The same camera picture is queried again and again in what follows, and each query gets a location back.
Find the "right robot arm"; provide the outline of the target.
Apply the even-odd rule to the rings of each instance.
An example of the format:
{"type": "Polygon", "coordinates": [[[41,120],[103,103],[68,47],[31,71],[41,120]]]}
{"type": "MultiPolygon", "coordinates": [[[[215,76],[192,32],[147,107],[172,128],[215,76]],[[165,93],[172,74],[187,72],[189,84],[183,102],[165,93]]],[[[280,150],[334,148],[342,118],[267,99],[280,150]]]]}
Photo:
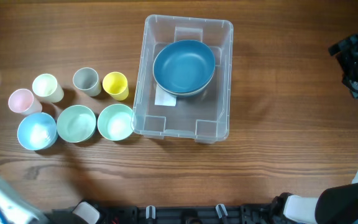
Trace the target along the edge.
{"type": "MultiPolygon", "coordinates": [[[[328,52],[341,66],[342,84],[358,99],[358,34],[332,45],[328,52]]],[[[326,189],[317,198],[284,196],[271,211],[293,223],[358,223],[358,171],[348,185],[326,189]]]]}

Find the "blue plate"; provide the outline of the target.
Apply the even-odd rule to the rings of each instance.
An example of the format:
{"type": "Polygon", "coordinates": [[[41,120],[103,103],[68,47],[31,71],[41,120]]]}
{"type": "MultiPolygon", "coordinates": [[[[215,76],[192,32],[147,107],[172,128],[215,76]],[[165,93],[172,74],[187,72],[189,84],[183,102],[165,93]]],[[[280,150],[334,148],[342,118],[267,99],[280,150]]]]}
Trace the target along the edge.
{"type": "Polygon", "coordinates": [[[208,90],[194,91],[191,93],[177,94],[177,98],[194,98],[208,94],[208,90]]]}
{"type": "Polygon", "coordinates": [[[158,53],[153,64],[154,73],[186,73],[215,71],[216,59],[213,51],[197,40],[180,40],[167,45],[158,53]]]}

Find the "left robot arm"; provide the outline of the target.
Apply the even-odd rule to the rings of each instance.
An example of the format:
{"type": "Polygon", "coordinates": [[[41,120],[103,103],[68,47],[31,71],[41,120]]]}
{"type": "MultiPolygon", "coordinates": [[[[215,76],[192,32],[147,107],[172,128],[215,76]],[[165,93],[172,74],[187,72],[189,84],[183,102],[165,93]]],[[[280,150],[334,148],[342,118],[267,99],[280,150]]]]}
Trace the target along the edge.
{"type": "Polygon", "coordinates": [[[66,210],[43,212],[24,200],[0,178],[0,223],[85,223],[97,224],[103,214],[88,202],[66,210]]]}

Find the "beige plate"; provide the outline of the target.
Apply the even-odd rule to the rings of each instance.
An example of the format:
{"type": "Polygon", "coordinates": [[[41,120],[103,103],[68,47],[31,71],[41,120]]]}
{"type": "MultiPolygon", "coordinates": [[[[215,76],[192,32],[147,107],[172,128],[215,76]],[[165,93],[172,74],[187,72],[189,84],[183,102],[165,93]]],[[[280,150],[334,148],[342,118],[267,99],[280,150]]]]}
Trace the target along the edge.
{"type": "Polygon", "coordinates": [[[190,72],[180,75],[178,72],[154,73],[157,85],[169,94],[175,96],[193,96],[203,91],[214,78],[214,71],[209,74],[205,72],[190,72]]]}

